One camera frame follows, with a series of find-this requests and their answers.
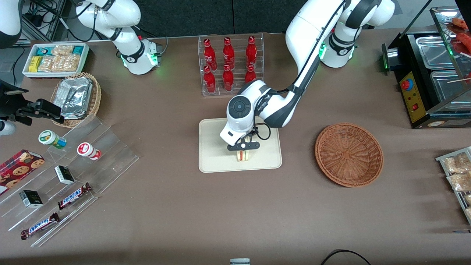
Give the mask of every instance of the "coca-cola bottle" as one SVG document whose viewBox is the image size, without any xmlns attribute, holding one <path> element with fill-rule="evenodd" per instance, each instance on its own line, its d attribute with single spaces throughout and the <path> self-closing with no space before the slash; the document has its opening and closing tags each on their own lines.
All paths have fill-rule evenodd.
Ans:
<svg viewBox="0 0 471 265">
<path fill-rule="evenodd" d="M 247 66 L 247 72 L 245 73 L 245 82 L 248 83 L 257 78 L 257 75 L 253 71 L 253 65 Z"/>
<path fill-rule="evenodd" d="M 232 73 L 231 67 L 228 64 L 224 65 L 222 80 L 224 80 L 224 89 L 226 91 L 232 91 L 234 87 L 234 74 Z"/>
<path fill-rule="evenodd" d="M 247 57 L 246 66 L 253 65 L 253 68 L 257 67 L 257 46 L 255 46 L 255 37 L 249 37 L 249 45 L 245 49 L 245 55 Z"/>
<path fill-rule="evenodd" d="M 224 54 L 224 63 L 228 64 L 233 70 L 236 67 L 236 58 L 234 53 L 234 48 L 231 45 L 231 38 L 224 38 L 224 49 L 222 49 L 222 54 Z"/>
<path fill-rule="evenodd" d="M 211 47 L 211 41 L 209 39 L 204 39 L 204 60 L 206 64 L 209 65 L 211 68 L 211 72 L 216 71 L 218 69 L 218 63 L 216 62 L 216 53 L 214 49 Z"/>
<path fill-rule="evenodd" d="M 209 66 L 204 66 L 203 68 L 204 71 L 204 85 L 206 86 L 206 90 L 208 91 L 209 94 L 214 94 L 216 93 L 216 78 L 214 78 L 214 75 L 211 73 L 211 69 Z"/>
</svg>

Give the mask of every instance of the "wicker basket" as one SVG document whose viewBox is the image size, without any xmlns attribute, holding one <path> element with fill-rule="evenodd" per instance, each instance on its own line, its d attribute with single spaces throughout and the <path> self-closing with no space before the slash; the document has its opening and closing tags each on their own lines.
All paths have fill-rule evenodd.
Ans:
<svg viewBox="0 0 471 265">
<path fill-rule="evenodd" d="M 370 184 L 383 168 L 378 141 L 367 130 L 351 123 L 326 127 L 316 140 L 314 152 L 324 174 L 346 187 Z"/>
<path fill-rule="evenodd" d="M 75 126 L 77 126 L 77 124 L 79 124 L 85 118 L 89 119 L 97 115 L 98 108 L 100 107 L 100 100 L 101 100 L 100 84 L 98 84 L 95 77 L 93 77 L 92 75 L 88 73 L 80 73 L 76 75 L 71 75 L 71 76 L 66 77 L 66 79 L 73 79 L 73 78 L 79 78 L 79 77 L 87 77 L 93 82 L 93 88 L 92 88 L 92 92 L 90 96 L 89 106 L 87 109 L 87 115 L 83 119 L 80 119 L 80 120 L 65 120 L 63 124 L 53 121 L 57 126 L 74 128 Z M 59 87 L 59 84 L 57 84 L 56 89 L 54 89 L 54 92 L 52 92 L 51 102 L 54 102 L 54 99 L 56 98 L 56 92 L 57 92 L 58 87 Z"/>
</svg>

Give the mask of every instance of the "red switch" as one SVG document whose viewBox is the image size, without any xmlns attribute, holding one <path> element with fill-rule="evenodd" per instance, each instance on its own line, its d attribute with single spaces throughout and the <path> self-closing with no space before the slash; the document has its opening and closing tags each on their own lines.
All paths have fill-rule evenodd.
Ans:
<svg viewBox="0 0 471 265">
<path fill-rule="evenodd" d="M 401 88 L 406 90 L 409 88 L 409 85 L 410 85 L 409 81 L 405 80 L 401 83 Z"/>
</svg>

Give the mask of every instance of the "table surface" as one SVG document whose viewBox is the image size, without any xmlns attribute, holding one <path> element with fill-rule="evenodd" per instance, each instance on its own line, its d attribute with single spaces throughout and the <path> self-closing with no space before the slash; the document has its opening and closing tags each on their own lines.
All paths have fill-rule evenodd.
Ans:
<svg viewBox="0 0 471 265">
<path fill-rule="evenodd" d="M 84 71 L 102 88 L 98 116 L 140 159 L 102 197 L 40 248 L 0 223 L 0 264 L 318 264 L 334 249 L 372 264 L 463 264 L 471 260 L 466 219 L 435 157 L 469 146 L 468 128 L 410 129 L 394 75 L 381 73 L 381 44 L 397 29 L 362 32 L 341 69 L 320 66 L 291 122 L 279 130 L 279 169 L 204 174 L 198 123 L 225 117 L 229 98 L 201 95 L 197 37 L 169 40 L 162 66 L 136 76 L 111 42 L 91 42 Z M 265 81 L 286 88 L 296 66 L 283 34 L 265 34 Z M 29 100 L 49 99 L 57 80 L 25 78 Z M 384 169 L 363 188 L 320 171 L 313 146 L 323 128 L 351 122 L 381 144 Z M 0 161 L 42 153 L 46 119 L 0 138 Z M 339 254 L 328 264 L 362 264 Z"/>
</svg>

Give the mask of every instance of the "black box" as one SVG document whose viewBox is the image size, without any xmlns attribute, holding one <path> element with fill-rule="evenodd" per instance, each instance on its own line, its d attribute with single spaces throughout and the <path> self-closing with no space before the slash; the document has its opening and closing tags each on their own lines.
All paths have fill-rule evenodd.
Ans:
<svg viewBox="0 0 471 265">
<path fill-rule="evenodd" d="M 66 185 L 73 184 L 74 179 L 72 177 L 72 174 L 70 173 L 69 169 L 65 166 L 56 166 L 54 168 L 56 171 L 56 175 L 59 178 L 59 181 L 61 183 L 64 183 Z"/>
<path fill-rule="evenodd" d="M 26 207 L 39 208 L 42 206 L 41 198 L 39 198 L 39 194 L 34 190 L 22 190 L 20 197 Z"/>
</svg>

